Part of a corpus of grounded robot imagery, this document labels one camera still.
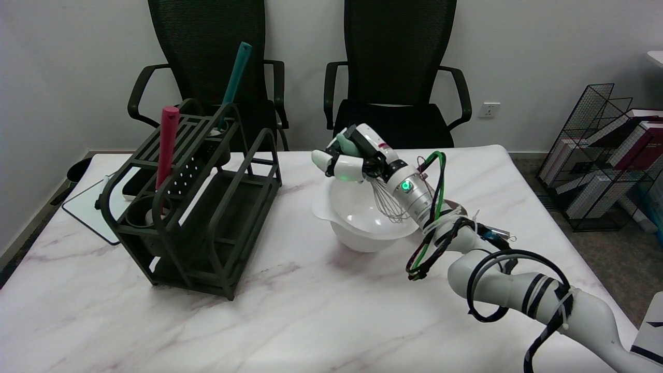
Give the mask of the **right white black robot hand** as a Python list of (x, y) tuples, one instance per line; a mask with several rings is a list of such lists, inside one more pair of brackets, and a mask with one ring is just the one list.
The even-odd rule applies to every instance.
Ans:
[(396, 151), (369, 125), (350, 125), (323, 150), (312, 151), (312, 162), (325, 176), (346, 182), (384, 182), (405, 167)]

